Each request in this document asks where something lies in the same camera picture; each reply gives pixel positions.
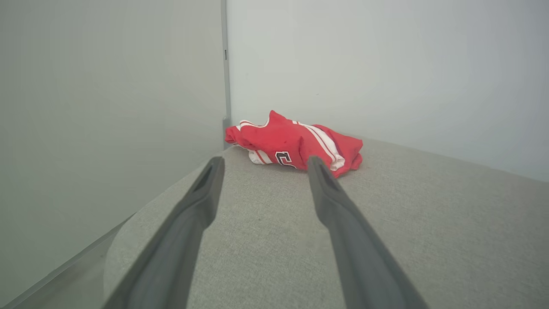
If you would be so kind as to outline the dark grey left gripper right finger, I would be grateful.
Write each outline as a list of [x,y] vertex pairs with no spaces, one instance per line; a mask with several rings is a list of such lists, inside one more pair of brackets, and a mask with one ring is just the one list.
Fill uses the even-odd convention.
[[427,303],[320,157],[308,159],[320,222],[328,229],[349,309],[426,309]]

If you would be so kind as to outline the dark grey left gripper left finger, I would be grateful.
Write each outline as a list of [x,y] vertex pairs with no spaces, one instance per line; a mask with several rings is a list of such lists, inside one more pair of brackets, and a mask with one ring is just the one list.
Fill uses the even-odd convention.
[[204,231],[220,201],[225,160],[212,157],[104,304],[105,309],[184,309]]

